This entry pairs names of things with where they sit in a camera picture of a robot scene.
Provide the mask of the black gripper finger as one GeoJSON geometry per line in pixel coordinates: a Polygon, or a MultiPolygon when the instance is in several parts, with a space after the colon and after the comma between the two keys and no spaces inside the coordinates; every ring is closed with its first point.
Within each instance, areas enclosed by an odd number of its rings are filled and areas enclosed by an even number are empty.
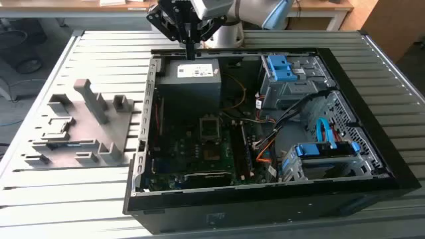
{"type": "Polygon", "coordinates": [[[213,33],[218,30],[218,28],[226,22],[226,16],[221,15],[218,17],[212,18],[208,23],[198,27],[198,24],[202,21],[198,19],[196,15],[192,15],[190,18],[190,60],[196,59],[196,47],[194,44],[201,41],[206,41],[213,33]]]}
{"type": "Polygon", "coordinates": [[[150,8],[146,19],[170,41],[185,45],[186,59],[190,60],[190,40],[185,23],[173,23],[160,6],[150,8]]]}

